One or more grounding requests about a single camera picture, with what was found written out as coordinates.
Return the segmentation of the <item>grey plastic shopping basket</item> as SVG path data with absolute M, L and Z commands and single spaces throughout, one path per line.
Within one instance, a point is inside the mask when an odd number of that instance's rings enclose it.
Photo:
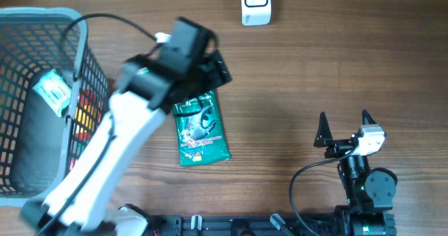
M 33 87 L 56 69 L 71 88 L 57 117 Z M 1 10 L 1 205 L 43 198 L 68 174 L 78 96 L 92 90 L 108 110 L 109 85 L 88 45 L 88 26 L 70 8 Z

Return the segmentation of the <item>green 3M gloves package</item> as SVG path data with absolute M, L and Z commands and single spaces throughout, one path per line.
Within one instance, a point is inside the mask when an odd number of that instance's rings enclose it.
M 216 91 L 176 104 L 172 113 L 180 166 L 210 165 L 231 158 Z

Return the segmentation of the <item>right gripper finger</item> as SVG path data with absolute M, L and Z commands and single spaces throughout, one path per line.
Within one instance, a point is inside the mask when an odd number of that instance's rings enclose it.
M 333 145 L 333 136 L 330 131 L 326 113 L 323 111 L 319 115 L 318 129 L 314 140 L 314 147 L 322 148 Z
M 363 111 L 362 111 L 362 122 L 363 122 L 363 125 L 376 125 L 377 124 L 376 121 L 369 114 L 367 109 L 363 109 Z

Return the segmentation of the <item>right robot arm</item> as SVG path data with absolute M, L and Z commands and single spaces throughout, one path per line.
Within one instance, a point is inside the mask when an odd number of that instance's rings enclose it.
M 344 187 L 347 204 L 335 208 L 334 235 L 396 235 L 393 198 L 398 185 L 390 170 L 369 166 L 368 157 L 381 150 L 386 133 L 367 110 L 362 111 L 362 125 L 348 139 L 333 139 L 326 114 L 319 116 L 314 146 L 325 148 L 326 159 L 339 162 L 337 171 Z

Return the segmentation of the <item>red chili sauce bottle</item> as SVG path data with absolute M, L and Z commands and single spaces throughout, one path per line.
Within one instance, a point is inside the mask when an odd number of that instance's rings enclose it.
M 67 172 L 78 162 L 104 115 L 104 103 L 95 92 L 82 89 L 77 101 L 68 155 Z

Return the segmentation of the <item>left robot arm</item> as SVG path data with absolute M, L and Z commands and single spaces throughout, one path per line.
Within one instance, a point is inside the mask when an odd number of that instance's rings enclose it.
M 38 235 L 145 235 L 149 217 L 107 206 L 123 174 L 173 105 L 230 82 L 210 29 L 179 17 L 149 53 L 126 60 L 109 109 L 74 168 L 44 199 L 29 200 L 22 218 Z

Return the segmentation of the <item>white barcode scanner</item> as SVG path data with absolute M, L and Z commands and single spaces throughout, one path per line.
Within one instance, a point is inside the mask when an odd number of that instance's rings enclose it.
M 244 26 L 268 25 L 271 16 L 271 0 L 241 0 L 241 23 Z

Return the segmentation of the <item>teal wet wipes pack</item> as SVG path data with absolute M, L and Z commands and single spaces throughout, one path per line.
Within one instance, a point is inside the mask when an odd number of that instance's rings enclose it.
M 43 98 L 57 117 L 62 117 L 63 110 L 69 106 L 71 101 L 71 88 L 56 69 L 43 75 L 33 90 Z

